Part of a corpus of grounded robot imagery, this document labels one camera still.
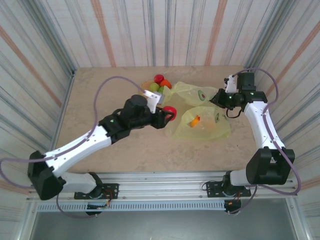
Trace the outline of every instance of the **plastic bag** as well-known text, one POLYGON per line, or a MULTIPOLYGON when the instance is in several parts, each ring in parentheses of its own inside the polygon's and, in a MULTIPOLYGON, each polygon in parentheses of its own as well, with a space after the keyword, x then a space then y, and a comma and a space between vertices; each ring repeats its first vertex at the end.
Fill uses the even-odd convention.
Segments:
POLYGON ((224 112, 210 99, 218 92, 214 87, 198 87, 178 82, 172 89, 164 88, 162 106, 176 108, 175 120, 165 127, 165 134, 177 140, 212 141, 229 136, 229 122, 224 112), (191 127, 191 122, 199 122, 191 127))

